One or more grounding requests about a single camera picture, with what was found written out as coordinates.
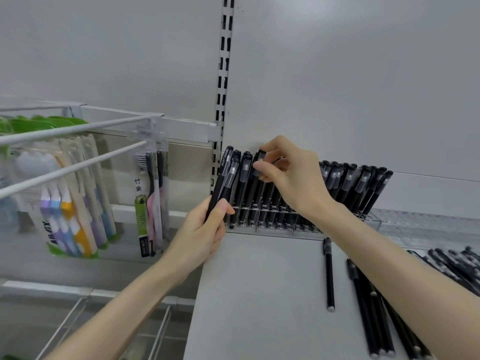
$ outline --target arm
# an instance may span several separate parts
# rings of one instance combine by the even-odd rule
[[[219,201],[204,224],[210,198],[188,213],[162,258],[120,295],[55,349],[46,360],[118,359],[166,293],[180,284],[219,247],[225,234],[223,217],[233,214]]]
[[[480,298],[387,240],[328,194],[318,157],[278,136],[255,168],[362,270],[440,360],[479,358]]]

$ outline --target forearm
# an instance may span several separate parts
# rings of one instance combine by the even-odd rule
[[[160,260],[46,359],[118,359],[142,322],[178,281],[178,274]]]
[[[311,221],[354,261],[439,359],[478,358],[480,298],[387,240],[343,205],[333,202]]]

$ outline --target hand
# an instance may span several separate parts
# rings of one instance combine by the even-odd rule
[[[264,182],[273,181],[285,202],[300,215],[312,221],[314,213],[334,204],[314,151],[300,149],[281,135],[260,149],[267,154],[263,161],[253,163],[262,173],[259,178]]]
[[[221,199],[204,223],[211,197],[207,197],[188,212],[177,235],[159,261],[168,262],[168,265],[179,275],[180,282],[217,251],[225,235],[223,222],[225,213],[229,215],[235,213],[227,200]]]

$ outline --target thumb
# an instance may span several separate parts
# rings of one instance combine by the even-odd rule
[[[253,163],[253,167],[270,178],[276,186],[278,186],[279,180],[284,175],[284,173],[272,163],[264,161],[255,162]]]
[[[207,232],[211,233],[212,235],[215,234],[220,223],[223,222],[225,214],[232,215],[234,213],[235,211],[230,203],[228,203],[225,198],[222,198],[215,205],[213,210],[210,212],[207,221],[203,224],[204,230],[207,230]]]

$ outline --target person's left hand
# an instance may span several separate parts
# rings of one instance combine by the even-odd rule
[[[221,199],[210,212],[207,221],[208,204],[212,196],[188,212],[160,261],[169,262],[183,281],[187,275],[217,251],[225,235],[223,218],[225,213],[235,213],[226,199]]]

